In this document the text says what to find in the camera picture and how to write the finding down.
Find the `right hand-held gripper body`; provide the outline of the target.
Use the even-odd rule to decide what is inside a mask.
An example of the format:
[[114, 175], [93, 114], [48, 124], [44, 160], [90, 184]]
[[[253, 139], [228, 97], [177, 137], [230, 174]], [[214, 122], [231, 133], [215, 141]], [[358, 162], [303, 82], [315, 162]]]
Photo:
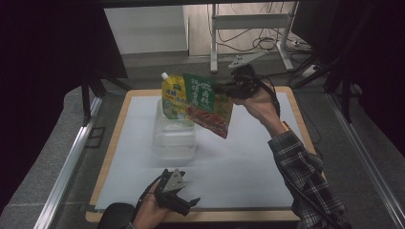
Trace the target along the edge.
[[251, 63], [265, 55], [266, 52], [236, 55], [228, 65], [233, 77], [227, 88], [229, 96], [247, 99], [259, 91], [259, 76], [255, 73]]

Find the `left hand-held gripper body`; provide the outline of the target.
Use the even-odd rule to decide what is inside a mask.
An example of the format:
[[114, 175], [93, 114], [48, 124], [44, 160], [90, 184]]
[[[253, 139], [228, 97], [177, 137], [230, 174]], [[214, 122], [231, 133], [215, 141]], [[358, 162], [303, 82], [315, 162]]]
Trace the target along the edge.
[[178, 213], [182, 207], [188, 207], [186, 201], [177, 196], [177, 193], [185, 187], [183, 181], [184, 171], [175, 169], [170, 172], [168, 169], [164, 169], [159, 184], [157, 185], [154, 195], [158, 202], [159, 207], [167, 208], [171, 211]]

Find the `green and red seasoning packet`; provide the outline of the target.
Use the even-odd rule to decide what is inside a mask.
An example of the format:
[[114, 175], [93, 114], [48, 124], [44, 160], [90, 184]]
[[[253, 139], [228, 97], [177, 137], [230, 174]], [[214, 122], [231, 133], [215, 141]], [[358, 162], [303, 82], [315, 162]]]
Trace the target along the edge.
[[215, 79], [190, 73], [184, 73], [182, 78], [187, 117], [212, 133], [227, 138], [233, 102], [217, 90], [218, 82]]

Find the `translucent plastic container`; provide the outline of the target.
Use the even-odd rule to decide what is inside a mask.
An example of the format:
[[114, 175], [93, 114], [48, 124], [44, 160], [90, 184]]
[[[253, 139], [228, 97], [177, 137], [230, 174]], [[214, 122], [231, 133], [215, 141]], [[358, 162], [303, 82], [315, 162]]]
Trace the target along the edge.
[[168, 119], [157, 104], [152, 144], [164, 159], [190, 159], [196, 150], [195, 124], [187, 119]]

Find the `yellow-green spouted pouch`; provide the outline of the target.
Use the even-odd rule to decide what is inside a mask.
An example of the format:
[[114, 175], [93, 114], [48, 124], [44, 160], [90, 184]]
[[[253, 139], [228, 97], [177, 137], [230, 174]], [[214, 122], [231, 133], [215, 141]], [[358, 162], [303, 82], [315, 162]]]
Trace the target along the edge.
[[183, 77], [168, 73], [162, 73], [161, 77], [162, 112], [168, 119], [190, 120]]

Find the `person's left hand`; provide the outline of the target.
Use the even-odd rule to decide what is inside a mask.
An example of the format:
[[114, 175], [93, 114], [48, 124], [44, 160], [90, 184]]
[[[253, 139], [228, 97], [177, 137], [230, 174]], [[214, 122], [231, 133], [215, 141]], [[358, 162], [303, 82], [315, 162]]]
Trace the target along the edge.
[[155, 195], [148, 192], [132, 223], [134, 229], [155, 229], [167, 216], [169, 210], [159, 207]]

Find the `person's right hand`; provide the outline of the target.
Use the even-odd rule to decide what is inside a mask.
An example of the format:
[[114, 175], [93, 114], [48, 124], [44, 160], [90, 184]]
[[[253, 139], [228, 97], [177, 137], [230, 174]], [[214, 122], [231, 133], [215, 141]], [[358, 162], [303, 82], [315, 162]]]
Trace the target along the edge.
[[270, 94], [261, 88], [248, 99], [232, 98], [235, 105], [243, 105], [246, 110], [266, 128], [271, 137], [286, 132], [280, 117], [276, 113]]

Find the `white table mat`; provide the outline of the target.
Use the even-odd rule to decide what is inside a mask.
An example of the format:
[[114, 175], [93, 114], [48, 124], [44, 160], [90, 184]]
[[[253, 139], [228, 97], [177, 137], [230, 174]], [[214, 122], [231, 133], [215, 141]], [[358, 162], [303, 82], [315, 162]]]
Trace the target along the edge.
[[292, 196], [267, 145], [269, 135], [244, 107], [233, 109], [228, 137], [198, 126], [197, 149], [185, 162], [164, 160], [153, 149], [157, 96], [134, 96], [120, 131], [108, 176], [96, 201], [135, 203], [164, 169], [185, 172], [179, 196], [198, 198], [200, 209], [285, 208]]

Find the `white power strip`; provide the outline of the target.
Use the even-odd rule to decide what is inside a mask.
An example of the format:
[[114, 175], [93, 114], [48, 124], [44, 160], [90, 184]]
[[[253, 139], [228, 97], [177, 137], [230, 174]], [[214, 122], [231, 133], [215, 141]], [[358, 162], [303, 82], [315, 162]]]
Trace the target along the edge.
[[307, 78], [317, 72], [319, 67], [317, 65], [310, 65], [306, 70], [304, 70], [301, 74], [302, 77]]

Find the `black stand legs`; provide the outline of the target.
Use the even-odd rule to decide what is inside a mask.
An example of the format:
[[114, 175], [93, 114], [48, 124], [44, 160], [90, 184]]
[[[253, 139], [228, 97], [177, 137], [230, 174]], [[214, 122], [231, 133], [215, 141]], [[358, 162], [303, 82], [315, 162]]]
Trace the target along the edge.
[[323, 89], [327, 94], [332, 94], [337, 90], [339, 85], [342, 86], [341, 94], [341, 114], [348, 123], [351, 123], [350, 116], [350, 98], [351, 98], [351, 76], [349, 74], [350, 68], [345, 57], [338, 57], [331, 61], [329, 64], [321, 67], [319, 70], [310, 74], [308, 77], [301, 81], [294, 83], [292, 88], [299, 89], [313, 80], [328, 74], [327, 80], [323, 85]]
[[105, 79], [124, 91], [128, 92], [132, 90], [132, 87], [128, 84], [120, 81], [117, 78], [114, 78], [106, 73], [102, 72], [93, 72], [85, 73], [82, 76], [81, 82], [81, 97], [82, 97], [82, 106], [83, 106], [83, 126], [87, 126], [91, 120], [91, 105], [90, 105], [90, 92], [97, 98], [101, 98], [106, 94], [106, 89], [102, 83], [102, 79]]

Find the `white panel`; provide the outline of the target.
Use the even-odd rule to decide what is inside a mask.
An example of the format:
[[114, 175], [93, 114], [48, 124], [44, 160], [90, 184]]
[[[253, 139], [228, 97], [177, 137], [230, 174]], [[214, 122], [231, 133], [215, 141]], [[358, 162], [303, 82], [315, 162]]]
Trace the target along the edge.
[[185, 52], [188, 19], [183, 6], [106, 9], [121, 54]]

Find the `dark curtain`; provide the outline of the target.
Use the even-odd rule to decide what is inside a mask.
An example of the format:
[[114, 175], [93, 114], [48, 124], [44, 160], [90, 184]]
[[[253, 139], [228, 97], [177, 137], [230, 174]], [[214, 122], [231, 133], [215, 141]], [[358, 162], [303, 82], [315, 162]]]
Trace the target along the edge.
[[368, 3], [375, 8], [347, 56], [349, 73], [366, 114], [405, 154], [405, 0], [301, 0], [292, 32], [331, 62]]
[[0, 0], [0, 214], [65, 95], [102, 74], [125, 74], [102, 0]]

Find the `white metal desk frame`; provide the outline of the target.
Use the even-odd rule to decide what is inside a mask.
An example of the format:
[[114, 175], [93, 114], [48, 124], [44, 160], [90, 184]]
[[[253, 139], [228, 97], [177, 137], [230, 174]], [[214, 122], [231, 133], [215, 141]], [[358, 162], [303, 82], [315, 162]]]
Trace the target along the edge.
[[242, 14], [220, 15], [217, 13], [217, 4], [212, 5], [211, 13], [211, 50], [210, 71], [218, 71], [217, 30], [243, 30], [243, 29], [283, 29], [280, 41], [275, 43], [276, 48], [284, 62], [287, 71], [293, 66], [287, 55], [287, 40], [294, 19], [298, 3], [294, 2], [287, 13], [278, 14]]

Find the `aluminium rail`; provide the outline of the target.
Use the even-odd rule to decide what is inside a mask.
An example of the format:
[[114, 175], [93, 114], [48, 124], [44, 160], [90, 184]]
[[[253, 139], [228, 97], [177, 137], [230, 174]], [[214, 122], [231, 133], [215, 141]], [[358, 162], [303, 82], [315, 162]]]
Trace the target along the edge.
[[94, 126], [96, 115], [98, 113], [100, 105], [102, 104], [102, 101], [103, 99], [98, 97], [93, 100], [93, 103], [90, 107], [91, 116], [89, 123], [79, 129], [75, 137], [75, 141], [70, 149], [70, 152], [66, 157], [61, 171], [33, 229], [49, 229], [50, 225], [52, 224], [55, 213], [57, 212], [58, 206], [61, 202], [61, 199], [63, 198], [63, 195], [75, 170], [75, 166], [78, 163], [87, 138]]
[[379, 170], [377, 169], [369, 151], [366, 149], [357, 131], [351, 123], [341, 113], [341, 105], [338, 98], [334, 94], [326, 94], [326, 98], [341, 124], [345, 134], [350, 140], [355, 152], [357, 153], [360, 162], [366, 170], [376, 192], [379, 194], [384, 206], [391, 216], [397, 229], [405, 229], [405, 211], [396, 198], [393, 190], [385, 181]]

